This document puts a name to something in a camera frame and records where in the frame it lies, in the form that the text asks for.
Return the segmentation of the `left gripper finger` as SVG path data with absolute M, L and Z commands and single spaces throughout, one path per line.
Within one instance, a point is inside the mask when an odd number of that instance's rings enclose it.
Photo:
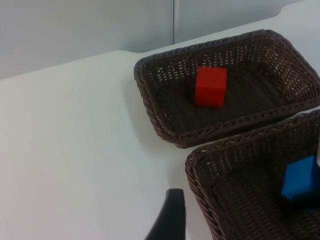
M 145 239 L 186 239 L 186 205 L 182 189 L 170 188 L 166 191 L 162 208 Z

